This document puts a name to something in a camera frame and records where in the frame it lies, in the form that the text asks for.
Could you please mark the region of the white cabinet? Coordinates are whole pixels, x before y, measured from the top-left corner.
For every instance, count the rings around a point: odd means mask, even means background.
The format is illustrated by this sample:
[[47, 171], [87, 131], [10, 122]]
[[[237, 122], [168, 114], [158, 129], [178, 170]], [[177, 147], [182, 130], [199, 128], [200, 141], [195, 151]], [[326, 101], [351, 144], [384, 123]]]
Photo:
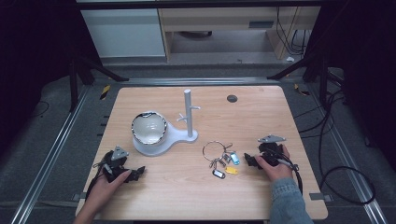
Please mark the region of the white cabinet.
[[165, 55], [156, 9], [82, 10], [81, 13], [101, 58]]

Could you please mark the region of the yellow black tape strip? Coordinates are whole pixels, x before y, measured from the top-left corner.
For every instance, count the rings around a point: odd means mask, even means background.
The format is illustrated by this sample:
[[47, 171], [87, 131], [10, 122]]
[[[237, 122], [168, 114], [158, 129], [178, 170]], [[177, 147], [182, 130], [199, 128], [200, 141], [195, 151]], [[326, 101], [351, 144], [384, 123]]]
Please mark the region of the yellow black tape strip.
[[107, 94], [108, 94], [108, 92], [109, 92], [109, 90], [110, 90], [110, 85], [105, 85], [104, 86], [104, 88], [103, 88], [103, 90], [102, 90], [102, 93], [101, 93], [101, 95], [100, 95], [100, 100], [104, 100], [104, 99], [106, 99], [106, 96], [107, 96]]

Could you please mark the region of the light wooden desk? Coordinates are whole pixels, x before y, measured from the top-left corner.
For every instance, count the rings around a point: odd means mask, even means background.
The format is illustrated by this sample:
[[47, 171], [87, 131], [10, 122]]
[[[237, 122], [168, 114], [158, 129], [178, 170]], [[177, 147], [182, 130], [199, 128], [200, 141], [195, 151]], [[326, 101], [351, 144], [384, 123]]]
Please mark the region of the light wooden desk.
[[159, 9], [163, 34], [221, 30], [266, 30], [276, 57], [290, 50], [293, 33], [312, 30], [320, 7], [213, 7]]

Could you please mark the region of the person's left hand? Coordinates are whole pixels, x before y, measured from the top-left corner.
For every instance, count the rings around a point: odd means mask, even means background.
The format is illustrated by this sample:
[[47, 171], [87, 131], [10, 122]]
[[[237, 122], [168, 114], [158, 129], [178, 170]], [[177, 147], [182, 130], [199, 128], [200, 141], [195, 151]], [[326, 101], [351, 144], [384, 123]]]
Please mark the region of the person's left hand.
[[94, 210], [102, 208], [110, 200], [118, 187], [129, 177], [130, 173], [131, 171], [127, 170], [112, 182], [108, 182], [105, 176], [99, 176], [91, 189], [86, 204]]

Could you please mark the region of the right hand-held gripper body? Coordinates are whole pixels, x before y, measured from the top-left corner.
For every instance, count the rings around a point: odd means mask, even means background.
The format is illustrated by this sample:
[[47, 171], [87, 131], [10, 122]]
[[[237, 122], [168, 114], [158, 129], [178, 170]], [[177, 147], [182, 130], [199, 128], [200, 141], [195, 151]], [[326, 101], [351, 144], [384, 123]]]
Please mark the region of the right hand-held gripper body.
[[273, 167], [286, 162], [283, 145], [279, 141], [285, 141], [285, 138], [270, 134], [258, 140], [262, 158]]

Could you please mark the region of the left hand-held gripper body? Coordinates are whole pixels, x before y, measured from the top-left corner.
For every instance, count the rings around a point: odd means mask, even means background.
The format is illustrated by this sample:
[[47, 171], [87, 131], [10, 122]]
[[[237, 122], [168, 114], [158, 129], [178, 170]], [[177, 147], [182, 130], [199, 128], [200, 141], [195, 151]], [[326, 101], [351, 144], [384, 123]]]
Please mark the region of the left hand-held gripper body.
[[115, 146], [113, 150], [107, 152], [100, 162], [102, 167], [102, 173], [106, 177], [109, 183], [113, 182], [120, 174], [126, 172], [123, 167], [124, 163], [127, 161], [129, 153], [121, 148], [120, 146]]

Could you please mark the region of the white bowl with metallic rim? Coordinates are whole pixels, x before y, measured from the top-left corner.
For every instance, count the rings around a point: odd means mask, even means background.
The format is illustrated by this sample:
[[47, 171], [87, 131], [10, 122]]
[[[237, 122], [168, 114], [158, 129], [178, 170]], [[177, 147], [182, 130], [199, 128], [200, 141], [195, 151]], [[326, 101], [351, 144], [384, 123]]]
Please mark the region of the white bowl with metallic rim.
[[159, 144], [163, 140], [166, 131], [166, 119], [155, 111], [141, 113], [132, 121], [134, 139], [143, 145]]

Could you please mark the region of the aluminium floor rail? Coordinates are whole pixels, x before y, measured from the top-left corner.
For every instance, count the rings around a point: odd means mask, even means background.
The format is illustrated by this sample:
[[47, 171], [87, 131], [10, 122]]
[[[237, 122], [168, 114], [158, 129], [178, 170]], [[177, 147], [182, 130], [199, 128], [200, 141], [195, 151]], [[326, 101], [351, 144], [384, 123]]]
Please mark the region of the aluminium floor rail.
[[13, 218], [10, 221], [10, 224], [25, 224], [28, 217], [30, 216], [37, 199], [44, 188], [50, 173], [58, 160], [60, 153], [64, 147], [64, 143], [72, 130], [76, 119], [80, 113], [81, 108], [83, 107], [88, 92], [90, 91], [91, 86], [83, 86], [81, 88], [80, 93], [78, 94], [78, 102], [76, 107], [67, 114], [67, 117], [63, 123], [61, 130], [58, 132], [54, 143], [52, 144], [49, 153], [46, 159], [41, 164], [41, 167], [35, 176], [35, 180], [31, 184], [29, 190], [23, 197], [23, 200], [19, 203], [19, 206], [16, 209]]
[[[376, 189], [374, 183], [364, 172], [361, 171], [360, 167], [352, 158], [344, 140], [341, 137], [341, 134], [338, 132], [334, 125], [334, 121], [332, 120], [332, 104], [335, 101], [338, 91], [331, 94], [327, 93], [327, 102], [329, 103], [330, 108], [328, 111], [326, 111], [324, 106], [319, 102], [318, 87], [309, 84], [308, 90], [311, 93], [311, 96], [318, 107], [318, 111], [322, 116], [322, 122], [319, 124], [320, 131], [318, 134], [318, 168], [321, 176], [319, 187], [322, 188], [326, 186], [332, 191], [334, 195], [343, 201], [361, 206], [365, 210], [372, 224], [389, 224], [385, 214], [376, 200]], [[322, 142], [326, 133], [332, 139], [333, 148], [338, 154], [341, 165], [336, 165], [324, 171], [322, 168]], [[327, 182], [327, 178], [330, 175], [341, 171], [345, 172], [348, 176], [348, 179], [358, 197], [357, 200], [353, 200], [350, 196], [340, 194]]]
[[232, 86], [232, 85], [276, 85], [279, 81], [267, 77], [178, 77], [178, 78], [129, 78], [124, 85], [140, 87], [160, 86]]

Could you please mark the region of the person's right hand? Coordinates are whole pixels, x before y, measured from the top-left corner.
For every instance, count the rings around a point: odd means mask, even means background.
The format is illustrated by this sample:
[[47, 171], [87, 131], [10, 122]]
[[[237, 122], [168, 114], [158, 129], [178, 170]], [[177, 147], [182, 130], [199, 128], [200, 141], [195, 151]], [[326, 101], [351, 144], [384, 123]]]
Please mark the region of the person's right hand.
[[271, 182], [275, 182], [283, 178], [293, 178], [292, 170], [289, 166], [282, 163], [277, 166], [271, 166], [260, 155], [255, 155], [254, 158]]

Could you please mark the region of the white peg stand with base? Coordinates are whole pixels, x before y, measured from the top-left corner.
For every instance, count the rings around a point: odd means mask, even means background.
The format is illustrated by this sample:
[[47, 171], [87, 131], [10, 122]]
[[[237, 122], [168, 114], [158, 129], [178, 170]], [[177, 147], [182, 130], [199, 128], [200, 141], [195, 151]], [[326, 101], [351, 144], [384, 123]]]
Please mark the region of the white peg stand with base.
[[177, 129], [170, 121], [166, 119], [167, 131], [163, 140], [159, 144], [143, 145], [137, 142], [133, 136], [134, 147], [139, 153], [149, 157], [160, 156], [167, 152], [175, 144], [193, 143], [197, 140], [198, 132], [193, 129], [192, 125], [192, 110], [200, 109], [200, 106], [194, 106], [191, 104], [191, 90], [184, 90], [184, 100], [186, 113], [185, 115], [181, 115], [178, 121], [185, 121], [187, 124], [187, 129]]

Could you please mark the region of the black metal stand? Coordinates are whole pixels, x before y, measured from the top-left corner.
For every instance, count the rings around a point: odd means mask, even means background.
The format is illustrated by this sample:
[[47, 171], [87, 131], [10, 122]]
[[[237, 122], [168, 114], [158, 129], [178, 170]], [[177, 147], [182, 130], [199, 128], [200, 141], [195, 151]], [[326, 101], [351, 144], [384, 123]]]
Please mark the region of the black metal stand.
[[328, 111], [330, 106], [327, 102], [327, 80], [328, 80], [328, 60], [326, 56], [318, 53], [310, 53], [308, 56], [304, 56], [299, 62], [287, 67], [276, 75], [268, 77], [271, 80], [280, 80], [287, 74], [299, 69], [305, 68], [303, 80], [305, 82], [313, 82], [319, 77], [319, 91], [318, 98], [319, 102], [324, 106], [325, 110]]
[[99, 63], [90, 60], [89, 58], [81, 55], [75, 48], [71, 47], [67, 54], [70, 59], [69, 64], [69, 79], [70, 79], [70, 95], [71, 95], [71, 105], [70, 112], [73, 112], [78, 106], [78, 77], [84, 85], [91, 85], [94, 82], [93, 74], [91, 70], [94, 69], [104, 74], [107, 77], [117, 81], [124, 82], [128, 81], [128, 78], [121, 77], [111, 72], [110, 70], [104, 68]]

